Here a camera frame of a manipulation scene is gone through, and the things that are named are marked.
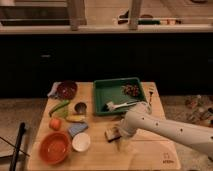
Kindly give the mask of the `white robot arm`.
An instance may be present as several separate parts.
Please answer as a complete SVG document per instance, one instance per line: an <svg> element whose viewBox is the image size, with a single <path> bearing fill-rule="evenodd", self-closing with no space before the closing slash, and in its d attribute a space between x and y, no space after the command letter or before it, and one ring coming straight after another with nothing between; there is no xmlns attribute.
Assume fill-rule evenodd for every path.
<svg viewBox="0 0 213 171"><path fill-rule="evenodd" d="M122 137L133 137L137 130L146 130L206 154L213 161L213 128L160 119L151 115L151 106L139 102L119 122Z"/></svg>

